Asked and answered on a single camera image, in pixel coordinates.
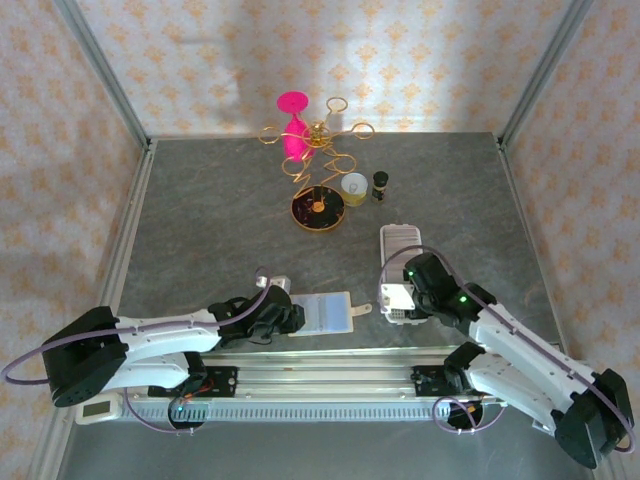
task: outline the aluminum frame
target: aluminum frame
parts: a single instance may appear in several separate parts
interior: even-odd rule
[[[582,25],[582,20],[589,11],[592,3],[593,0],[574,0],[571,2],[571,5],[569,5],[567,13],[560,22],[558,30],[551,39],[551,43],[542,55],[540,63],[538,63],[538,66],[534,70],[503,133],[498,137],[501,146],[508,148],[511,141],[515,139],[515,136],[529,116],[529,113],[531,113],[540,93],[549,81],[556,65],[567,50],[571,39],[580,25]]]
[[[118,236],[111,252],[109,270],[97,299],[99,305],[110,305],[114,311],[117,311],[120,303],[135,232],[144,202],[144,194],[151,173],[155,147],[156,143],[153,142],[140,154],[138,167],[129,189],[126,208],[120,220]],[[74,416],[74,407],[52,408],[27,472],[28,480],[51,480],[58,477]]]
[[[98,44],[98,40],[93,35],[91,27],[89,27],[89,24],[82,13],[82,9],[76,0],[53,1],[60,10],[62,17],[71,29],[71,32],[78,40],[78,43],[82,47],[87,59],[91,62],[93,69],[98,75],[98,78],[102,81],[102,84],[109,93],[109,96],[113,100],[116,108],[122,115],[122,119],[127,125],[129,132],[131,132],[131,135],[137,140],[141,147],[145,147],[149,142],[147,134],[144,131],[144,127],[142,126],[138,115],[136,115],[135,110],[131,106],[124,89],[118,81],[118,78],[111,69],[107,57]]]

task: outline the wall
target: wall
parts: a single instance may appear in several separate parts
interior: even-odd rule
[[[50,0],[0,4],[0,84],[4,366],[95,306],[140,149]],[[0,478],[24,478],[50,405],[0,383]]]
[[[509,149],[571,351],[640,412],[640,10],[594,2]],[[636,475],[638,454],[625,457]]]
[[[569,0],[79,0],[147,133],[255,135],[278,95],[350,128],[499,132]]]

